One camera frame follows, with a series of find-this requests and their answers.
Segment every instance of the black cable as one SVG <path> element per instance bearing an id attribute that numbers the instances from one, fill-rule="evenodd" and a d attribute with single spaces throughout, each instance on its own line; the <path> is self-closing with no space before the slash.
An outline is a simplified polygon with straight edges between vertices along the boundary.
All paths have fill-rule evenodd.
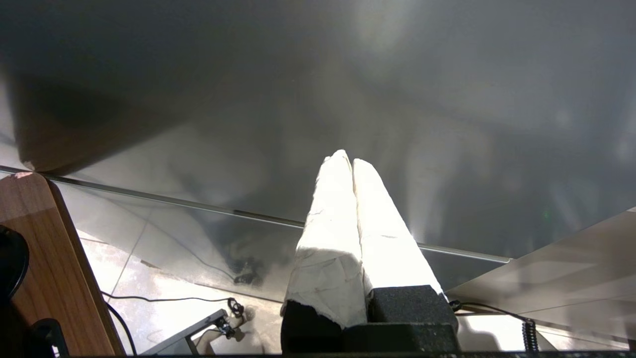
<path id="1" fill-rule="evenodd" d="M 230 309 L 230 311 L 232 311 L 232 313 L 234 313 L 234 315 L 236 317 L 243 317 L 243 312 L 245 311 L 245 307 L 243 307 L 242 304 L 238 303 L 237 300 L 234 297 L 221 298 L 221 299 L 207 299 L 207 298 L 201 298 L 201 297 L 155 298 L 155 299 L 150 299 L 150 298 L 141 297 L 141 296 L 113 296 L 111 294 L 107 294 L 104 291 L 102 291 L 102 294 L 104 296 L 110 297 L 112 299 L 142 299 L 143 301 L 146 301 L 146 302 L 185 301 L 187 299 L 197 299 L 199 301 L 205 301 L 205 302 L 227 301 L 228 302 L 228 308 Z"/>
<path id="2" fill-rule="evenodd" d="M 463 306 L 475 306 L 475 307 L 484 307 L 489 310 L 497 311 L 504 313 L 506 315 L 512 316 L 518 320 L 523 321 L 522 324 L 522 334 L 523 334 L 523 345 L 525 346 L 526 352 L 538 352 L 539 351 L 539 341 L 537 340 L 537 326 L 534 320 L 529 319 L 527 317 L 519 316 L 516 313 L 508 312 L 506 310 L 502 310 L 501 308 L 489 306 L 483 303 L 477 302 L 460 302 L 460 301 L 451 301 L 449 302 L 450 307 L 453 309 L 453 312 L 457 312 L 462 309 Z"/>
<path id="3" fill-rule="evenodd" d="M 104 303 L 106 303 L 108 310 L 113 313 L 113 315 L 117 318 L 117 320 L 120 321 L 121 326 L 123 327 L 123 330 L 126 331 L 126 335 L 128 336 L 128 341 L 130 342 L 130 348 L 132 349 L 132 355 L 137 357 L 137 349 L 135 348 L 135 343 L 132 341 L 132 334 L 130 334 L 130 330 L 128 329 L 128 326 L 126 326 L 126 322 L 124 322 L 120 314 L 108 302 L 104 302 Z"/>

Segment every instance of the crumpled paper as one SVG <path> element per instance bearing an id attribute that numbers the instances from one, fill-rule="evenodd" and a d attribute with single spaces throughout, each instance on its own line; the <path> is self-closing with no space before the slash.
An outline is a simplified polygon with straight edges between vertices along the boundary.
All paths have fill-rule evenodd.
<path id="1" fill-rule="evenodd" d="M 355 159 L 354 190 L 364 293 L 381 287 L 431 285 L 443 291 L 375 168 Z"/>
<path id="2" fill-rule="evenodd" d="M 343 329 L 367 321 L 356 196 L 344 150 L 326 157 L 318 173 L 288 300 L 313 307 Z"/>

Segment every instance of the black wire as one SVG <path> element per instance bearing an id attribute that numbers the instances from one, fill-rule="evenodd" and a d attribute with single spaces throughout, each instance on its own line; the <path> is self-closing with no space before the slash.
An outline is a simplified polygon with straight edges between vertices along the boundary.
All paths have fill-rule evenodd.
<path id="1" fill-rule="evenodd" d="M 506 314 L 506 315 L 510 315 L 510 316 L 512 316 L 512 317 L 514 317 L 514 318 L 516 318 L 516 319 L 522 320 L 522 321 L 524 321 L 524 322 L 527 322 L 528 320 L 530 320 L 530 319 L 528 319 L 528 318 L 525 318 L 525 317 L 519 316 L 519 315 L 518 315 L 518 314 L 516 314 L 516 313 L 508 312 L 508 311 L 506 311 L 506 310 L 502 310 L 501 308 L 497 308 L 497 307 L 489 306 L 489 305 L 487 305 L 487 304 L 483 304 L 483 303 L 476 303 L 476 302 L 462 302 L 462 306 L 477 306 L 477 307 L 485 307 L 485 308 L 491 309 L 491 310 L 493 310 L 493 311 L 497 311 L 497 312 L 504 313 L 504 314 Z"/>
<path id="2" fill-rule="evenodd" d="M 102 291 L 102 294 L 104 296 L 110 297 L 112 299 L 142 299 L 143 301 L 146 301 L 146 302 L 172 302 L 172 301 L 185 301 L 187 299 L 197 299 L 199 301 L 205 301 L 205 302 L 223 302 L 223 301 L 227 301 L 230 311 L 232 311 L 232 313 L 234 313 L 234 315 L 236 317 L 243 317 L 243 312 L 245 311 L 245 307 L 243 307 L 243 305 L 238 303 L 237 300 L 234 297 L 227 297 L 227 298 L 221 298 L 221 299 L 207 299 L 207 298 L 201 298 L 201 297 L 155 298 L 155 299 L 150 299 L 150 298 L 141 297 L 141 296 L 113 296 L 113 295 L 108 294 L 108 293 L 106 293 L 104 291 Z"/>
<path id="3" fill-rule="evenodd" d="M 137 357 L 137 349 L 135 348 L 135 342 L 132 341 L 132 335 L 130 334 L 130 330 L 128 329 L 128 326 L 126 326 L 126 322 L 124 322 L 120 314 L 117 313 L 117 311 L 108 302 L 104 302 L 104 303 L 106 303 L 108 310 L 110 310 L 110 312 L 113 313 L 113 315 L 117 318 L 117 320 L 120 321 L 121 326 L 123 327 L 123 330 L 126 331 L 126 335 L 128 336 L 128 341 L 130 342 L 130 348 L 132 349 L 132 355 Z"/>

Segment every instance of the wooden surface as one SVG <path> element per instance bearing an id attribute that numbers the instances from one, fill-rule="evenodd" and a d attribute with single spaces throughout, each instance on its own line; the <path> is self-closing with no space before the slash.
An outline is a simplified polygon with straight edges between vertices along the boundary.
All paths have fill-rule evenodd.
<path id="1" fill-rule="evenodd" d="M 58 188 L 35 173 L 0 180 L 0 224 L 29 245 L 12 299 L 26 323 L 58 320 L 71 355 L 125 355 Z"/>

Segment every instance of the floor tile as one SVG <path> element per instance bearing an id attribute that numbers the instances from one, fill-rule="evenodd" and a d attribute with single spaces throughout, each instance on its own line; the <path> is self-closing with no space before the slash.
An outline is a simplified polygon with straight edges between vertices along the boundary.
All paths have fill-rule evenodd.
<path id="1" fill-rule="evenodd" d="M 81 239 L 81 243 L 99 289 L 112 293 L 130 253 L 101 241 Z"/>
<path id="2" fill-rule="evenodd" d="M 280 352 L 279 312 L 281 304 L 223 290 L 195 285 L 181 280 L 132 256 L 124 269 L 114 294 L 148 298 L 203 297 L 222 299 L 234 297 L 250 312 L 247 325 L 249 341 L 258 341 L 265 353 Z M 228 311 L 226 301 L 208 303 L 197 300 L 149 303 L 138 299 L 110 299 L 111 305 L 127 323 L 137 351 L 144 352 L 173 334 L 191 326 L 217 310 Z M 126 336 L 116 324 L 121 340 L 130 353 Z"/>

